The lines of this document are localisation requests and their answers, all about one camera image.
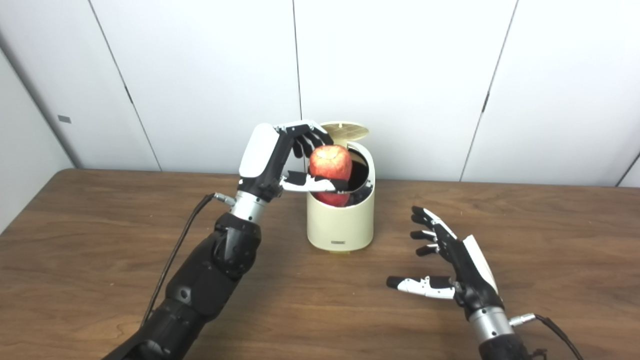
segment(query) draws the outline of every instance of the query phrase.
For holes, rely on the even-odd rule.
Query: perforated lid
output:
[[[345,145],[347,141],[362,139],[369,134],[363,125],[348,121],[329,121],[320,124],[331,135],[333,142]]]

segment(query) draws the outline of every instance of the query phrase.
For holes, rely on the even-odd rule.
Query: robotic arm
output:
[[[550,319],[535,314],[507,319],[491,269],[473,235],[460,241],[434,213],[417,206],[412,211],[411,220],[425,225],[428,230],[412,231],[411,237],[431,242],[418,248],[416,255],[440,254],[453,265],[456,278],[390,276],[387,279],[388,287],[426,297],[455,300],[464,309],[467,321],[473,327],[483,360],[530,360],[538,356],[546,359],[546,350],[537,349],[529,354],[522,339],[513,330],[532,320],[541,320],[549,326],[567,342],[576,357],[582,359],[566,335]]]
[[[182,359],[252,267],[261,240],[258,221],[266,204],[282,190],[346,190],[346,181],[313,178],[303,172],[282,175],[291,150],[298,158],[309,157],[314,147],[332,143],[320,125],[308,120],[258,125],[240,164],[236,197],[217,193],[198,205],[218,199],[230,205],[230,211],[219,217],[213,233],[178,269],[166,286],[165,299],[148,320],[104,360]]]

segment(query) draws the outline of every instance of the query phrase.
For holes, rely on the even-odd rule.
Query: connector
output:
[[[509,325],[511,325],[511,327],[516,327],[516,326],[522,325],[523,323],[533,321],[535,319],[536,319],[536,315],[533,313],[514,316],[509,319]]]
[[[218,201],[224,202],[225,204],[227,204],[229,206],[236,205],[236,200],[234,198],[232,198],[231,196],[226,196],[223,193],[215,193],[213,195],[213,198],[218,200]]]

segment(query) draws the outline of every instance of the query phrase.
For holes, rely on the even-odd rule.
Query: cable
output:
[[[145,324],[145,322],[147,322],[147,320],[149,319],[149,316],[151,315],[151,310],[154,308],[154,304],[156,303],[156,299],[158,298],[158,293],[160,292],[160,289],[162,288],[162,285],[164,283],[164,278],[166,277],[166,273],[169,271],[169,268],[171,267],[171,263],[173,263],[173,259],[175,259],[175,255],[178,253],[178,250],[180,249],[180,246],[184,241],[184,237],[189,232],[189,228],[191,227],[191,223],[193,222],[193,219],[195,219],[196,215],[200,212],[200,210],[202,210],[202,208],[204,208],[204,206],[207,203],[209,203],[209,201],[211,201],[211,199],[213,199],[214,196],[215,194],[205,195],[205,197],[202,198],[200,203],[198,203],[198,205],[196,205],[196,207],[193,209],[193,212],[191,212],[191,216],[189,216],[187,223],[184,225],[182,234],[178,238],[178,241],[176,241],[175,246],[173,247],[173,250],[169,255],[169,258],[166,260],[166,264],[164,264],[164,269],[160,273],[160,279],[158,279],[158,283],[156,284],[156,289],[154,290],[154,294],[151,295],[151,299],[149,300],[149,305],[147,306],[145,315],[142,317],[142,322],[140,323],[141,328]]]
[[[540,316],[538,314],[534,314],[534,315],[536,319],[540,320],[543,324],[545,324],[549,329],[551,329],[556,335],[558,335],[558,337],[560,337],[567,344],[567,346],[571,349],[571,351],[573,352],[573,354],[578,360],[584,360],[582,358],[582,355],[580,355],[580,352],[578,351],[578,349],[571,342],[571,340],[569,340],[569,337],[558,327],[558,325],[556,325],[556,323],[551,321],[550,318],[545,318],[544,316]]]

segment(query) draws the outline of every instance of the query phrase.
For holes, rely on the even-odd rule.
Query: trash can lid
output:
[[[347,141],[362,139],[369,134],[369,129],[356,122],[329,121],[320,124],[331,136],[334,143],[346,145]]]

